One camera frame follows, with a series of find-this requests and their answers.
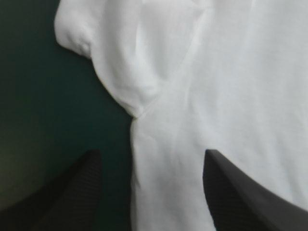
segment short sleeve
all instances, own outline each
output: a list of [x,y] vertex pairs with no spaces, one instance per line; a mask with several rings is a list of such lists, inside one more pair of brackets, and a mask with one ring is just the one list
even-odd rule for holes
[[61,0],[55,31],[138,117],[176,77],[202,13],[193,0]]

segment dark background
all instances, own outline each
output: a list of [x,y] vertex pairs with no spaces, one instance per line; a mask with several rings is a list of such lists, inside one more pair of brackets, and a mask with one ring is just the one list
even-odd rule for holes
[[131,118],[90,60],[60,47],[59,0],[0,0],[0,210],[100,149],[103,193],[94,231],[128,231]]

